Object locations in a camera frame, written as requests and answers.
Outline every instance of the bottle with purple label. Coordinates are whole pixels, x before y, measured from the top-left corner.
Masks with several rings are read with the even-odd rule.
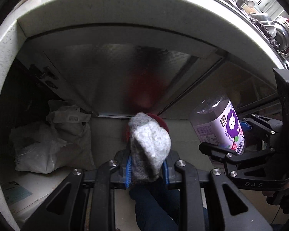
[[[243,154],[244,134],[226,95],[218,95],[204,100],[190,113],[190,122],[201,142],[208,142]],[[221,163],[211,160],[213,165]]]

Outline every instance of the red label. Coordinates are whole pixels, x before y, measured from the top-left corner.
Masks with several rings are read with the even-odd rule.
[[[234,143],[231,147],[232,150],[237,150],[237,145]]]

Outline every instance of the rag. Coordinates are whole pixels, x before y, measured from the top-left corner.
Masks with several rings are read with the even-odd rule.
[[[132,178],[153,182],[170,151],[168,132],[151,117],[138,113],[129,121]]]

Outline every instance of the dark blue pants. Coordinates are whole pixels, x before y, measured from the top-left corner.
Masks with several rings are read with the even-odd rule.
[[[162,178],[148,185],[136,185],[129,192],[136,201],[136,221],[141,231],[178,231],[180,212],[179,190],[167,190]],[[206,230],[208,211],[203,208]],[[282,225],[272,225],[278,231]]]

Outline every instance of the white plastic bag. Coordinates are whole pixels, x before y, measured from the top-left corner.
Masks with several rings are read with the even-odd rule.
[[[50,173],[62,166],[94,169],[91,153],[90,114],[71,102],[50,100],[50,126],[34,122],[12,129],[16,170]]]

